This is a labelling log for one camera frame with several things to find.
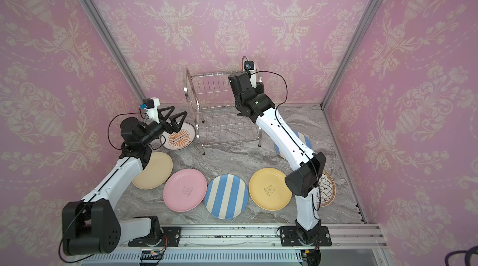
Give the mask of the blue striped plate front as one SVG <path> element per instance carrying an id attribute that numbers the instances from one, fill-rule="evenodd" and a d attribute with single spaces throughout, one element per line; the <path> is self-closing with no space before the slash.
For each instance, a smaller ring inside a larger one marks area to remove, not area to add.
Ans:
<path id="1" fill-rule="evenodd" d="M 248 188 L 241 178 L 235 175 L 221 175 L 209 183 L 204 203 L 212 216 L 230 220 L 245 210 L 248 196 Z"/>

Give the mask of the scale pattern plate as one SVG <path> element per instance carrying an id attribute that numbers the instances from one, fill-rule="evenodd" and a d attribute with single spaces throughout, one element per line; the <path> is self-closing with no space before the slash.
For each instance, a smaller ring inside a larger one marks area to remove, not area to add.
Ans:
<path id="1" fill-rule="evenodd" d="M 319 187 L 316 190 L 316 209 L 318 210 L 321 207 L 328 206 L 334 201 L 335 197 L 335 182 L 327 171 L 323 171 L 320 178 Z"/>

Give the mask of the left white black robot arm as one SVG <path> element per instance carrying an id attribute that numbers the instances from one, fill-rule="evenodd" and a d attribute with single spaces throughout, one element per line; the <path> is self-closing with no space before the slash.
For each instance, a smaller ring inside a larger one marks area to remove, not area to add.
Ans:
<path id="1" fill-rule="evenodd" d="M 95 254 L 110 254 L 125 243 L 140 246 L 168 245 L 168 239 L 155 216 L 118 221 L 115 207 L 130 183 L 147 167 L 151 143 L 164 133 L 178 133 L 187 112 L 174 113 L 174 107 L 149 109 L 147 124 L 126 113 L 120 124 L 123 143 L 118 161 L 109 174 L 80 201 L 62 210 L 62 238 L 59 257 L 78 256 L 85 260 Z"/>

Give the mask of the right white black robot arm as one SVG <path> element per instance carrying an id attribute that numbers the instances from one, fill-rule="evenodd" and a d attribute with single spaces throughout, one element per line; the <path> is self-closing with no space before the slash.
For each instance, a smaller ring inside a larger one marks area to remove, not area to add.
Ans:
<path id="1" fill-rule="evenodd" d="M 314 152 L 293 132 L 279 113 L 278 106 L 263 92 L 260 85 L 251 83 L 249 71 L 228 75 L 239 115 L 249 118 L 278 146 L 292 172 L 285 183 L 296 198 L 296 232 L 306 244 L 317 244 L 322 227 L 319 209 L 322 203 L 320 179 L 326 164 L 322 152 Z"/>

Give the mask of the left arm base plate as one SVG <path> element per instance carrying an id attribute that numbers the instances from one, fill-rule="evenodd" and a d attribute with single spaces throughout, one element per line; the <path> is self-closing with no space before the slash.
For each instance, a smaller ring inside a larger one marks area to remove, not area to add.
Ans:
<path id="1" fill-rule="evenodd" d="M 129 247 L 178 247 L 182 227 L 167 226 L 152 230 L 147 236 L 138 237 L 128 242 Z"/>

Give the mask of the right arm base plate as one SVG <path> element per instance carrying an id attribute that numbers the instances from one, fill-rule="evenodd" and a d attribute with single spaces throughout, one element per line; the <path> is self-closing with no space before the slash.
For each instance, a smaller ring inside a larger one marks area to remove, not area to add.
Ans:
<path id="1" fill-rule="evenodd" d="M 332 246 L 331 234 L 326 226 L 310 231 L 304 231 L 296 226 L 280 226 L 276 233 L 283 247 Z"/>

